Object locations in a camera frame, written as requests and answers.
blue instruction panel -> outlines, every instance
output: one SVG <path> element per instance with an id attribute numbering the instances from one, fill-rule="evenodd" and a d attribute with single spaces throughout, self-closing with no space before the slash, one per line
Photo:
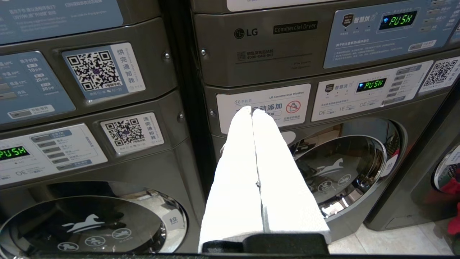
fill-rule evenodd
<path id="1" fill-rule="evenodd" d="M 0 56 L 0 124 L 75 110 L 38 51 Z"/>
<path id="2" fill-rule="evenodd" d="M 121 25 L 117 0 L 0 0 L 0 45 Z"/>
<path id="3" fill-rule="evenodd" d="M 457 29 L 458 0 L 410 0 L 335 13 L 324 68 L 442 47 Z"/>

washer door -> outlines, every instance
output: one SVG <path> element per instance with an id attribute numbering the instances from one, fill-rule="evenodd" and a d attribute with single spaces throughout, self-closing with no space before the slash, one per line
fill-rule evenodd
<path id="1" fill-rule="evenodd" d="M 38 204 L 0 229 L 4 258 L 46 253 L 172 253 L 184 210 L 160 192 L 122 182 L 64 182 L 28 189 Z"/>
<path id="2" fill-rule="evenodd" d="M 439 162 L 431 180 L 432 185 L 440 192 L 460 193 L 460 143 Z"/>
<path id="3" fill-rule="evenodd" d="M 375 190 L 378 180 L 391 172 L 400 145 L 391 122 L 356 119 L 304 138 L 291 151 L 328 218 Z"/>

green push display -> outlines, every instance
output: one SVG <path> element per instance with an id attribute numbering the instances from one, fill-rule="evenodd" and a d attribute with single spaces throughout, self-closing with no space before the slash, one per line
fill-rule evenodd
<path id="1" fill-rule="evenodd" d="M 386 78 L 359 83 L 356 92 L 359 93 L 371 89 L 382 88 L 385 86 L 385 82 Z"/>
<path id="2" fill-rule="evenodd" d="M 0 161 L 30 155 L 24 147 L 12 147 L 0 150 Z"/>

tiled floor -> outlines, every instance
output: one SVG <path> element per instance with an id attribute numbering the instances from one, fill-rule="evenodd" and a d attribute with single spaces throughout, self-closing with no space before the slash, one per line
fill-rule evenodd
<path id="1" fill-rule="evenodd" d="M 373 231 L 362 225 L 358 231 L 329 245 L 330 253 L 453 255 L 450 219 L 402 229 Z"/>

commercial dryer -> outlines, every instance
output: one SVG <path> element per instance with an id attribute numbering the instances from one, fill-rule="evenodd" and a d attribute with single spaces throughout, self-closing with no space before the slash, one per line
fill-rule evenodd
<path id="1" fill-rule="evenodd" d="M 457 85 L 366 218 L 374 230 L 454 217 L 460 202 L 460 87 Z"/>
<path id="2" fill-rule="evenodd" d="M 1 257 L 196 252 L 204 199 L 157 1 L 0 7 Z"/>
<path id="3" fill-rule="evenodd" d="M 354 70 L 460 46 L 457 0 L 191 4 L 203 81 L 215 86 Z"/>

